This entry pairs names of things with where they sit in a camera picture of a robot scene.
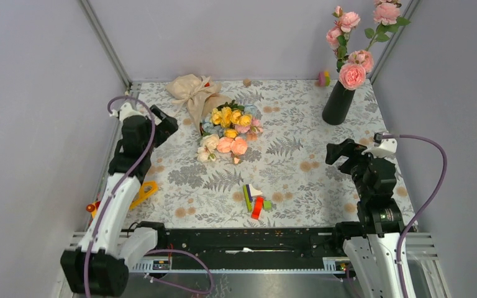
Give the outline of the colourful flower bouquet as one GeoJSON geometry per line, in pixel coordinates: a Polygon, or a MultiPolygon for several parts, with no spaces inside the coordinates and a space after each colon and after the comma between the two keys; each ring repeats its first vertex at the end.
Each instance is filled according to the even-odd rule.
{"type": "Polygon", "coordinates": [[[210,76],[179,76],[166,85],[166,90],[174,97],[178,111],[185,108],[198,128],[197,159],[201,163],[229,155],[231,163],[238,165],[249,149],[248,142],[263,133],[260,111],[222,94],[222,84],[210,76]]]}

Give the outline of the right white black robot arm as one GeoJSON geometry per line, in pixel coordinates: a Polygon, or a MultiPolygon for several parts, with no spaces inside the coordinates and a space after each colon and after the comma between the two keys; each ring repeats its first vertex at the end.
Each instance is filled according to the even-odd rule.
{"type": "Polygon", "coordinates": [[[398,142],[382,133],[367,147],[346,139],[326,146],[325,162],[346,161],[338,170],[351,177],[359,201],[356,222],[335,225],[331,246],[336,254],[348,256],[365,297],[415,297],[407,263],[405,226],[402,212],[393,195],[396,166],[387,158],[395,154],[398,142]]]}

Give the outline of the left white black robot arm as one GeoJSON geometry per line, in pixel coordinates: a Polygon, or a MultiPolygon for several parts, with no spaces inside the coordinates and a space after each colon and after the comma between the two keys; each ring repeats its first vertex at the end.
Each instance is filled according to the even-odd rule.
{"type": "Polygon", "coordinates": [[[178,130],[178,122],[156,105],[145,114],[128,102],[118,110],[108,108],[121,127],[109,168],[106,189],[90,226],[76,248],[65,250],[61,268],[70,290],[75,294],[119,297],[123,294],[129,271],[146,252],[164,253],[168,239],[151,227],[137,227],[118,244],[122,226],[135,196],[143,186],[152,165],[152,151],[178,130]]]}

